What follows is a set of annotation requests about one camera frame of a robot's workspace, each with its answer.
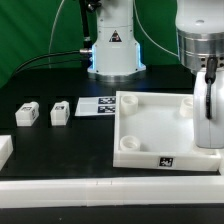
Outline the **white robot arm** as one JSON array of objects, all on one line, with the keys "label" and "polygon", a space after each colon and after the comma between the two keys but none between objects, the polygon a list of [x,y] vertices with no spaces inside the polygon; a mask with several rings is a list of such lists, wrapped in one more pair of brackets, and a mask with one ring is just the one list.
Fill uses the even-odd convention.
[{"label": "white robot arm", "polygon": [[[224,149],[224,0],[176,0],[175,18],[181,64],[196,75],[193,94],[194,141],[201,148]],[[86,0],[97,14],[97,40],[89,77],[128,80],[142,72],[140,44],[134,38],[134,0]]]}]

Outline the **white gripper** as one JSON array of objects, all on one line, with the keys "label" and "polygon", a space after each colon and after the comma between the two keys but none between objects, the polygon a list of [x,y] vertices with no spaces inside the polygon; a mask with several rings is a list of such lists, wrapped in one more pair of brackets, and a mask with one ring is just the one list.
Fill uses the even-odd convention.
[{"label": "white gripper", "polygon": [[201,148],[224,148],[224,70],[216,72],[211,85],[211,118],[206,117],[205,72],[196,76],[193,95],[194,141]]}]

